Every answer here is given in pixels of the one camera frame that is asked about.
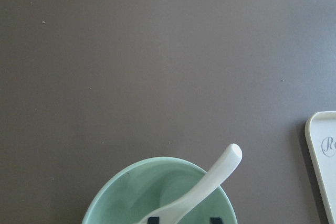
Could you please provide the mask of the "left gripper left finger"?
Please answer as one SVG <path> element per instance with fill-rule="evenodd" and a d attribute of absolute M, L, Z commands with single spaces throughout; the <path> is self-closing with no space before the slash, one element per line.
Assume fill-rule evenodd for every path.
<path fill-rule="evenodd" d="M 160 224 L 160 217 L 149 217 L 147 224 Z"/>

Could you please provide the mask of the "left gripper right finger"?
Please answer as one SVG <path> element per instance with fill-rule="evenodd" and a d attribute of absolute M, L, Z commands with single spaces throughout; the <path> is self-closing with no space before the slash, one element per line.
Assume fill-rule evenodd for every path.
<path fill-rule="evenodd" d="M 220 217 L 210 217 L 209 221 L 210 221 L 210 224 L 221 224 Z"/>

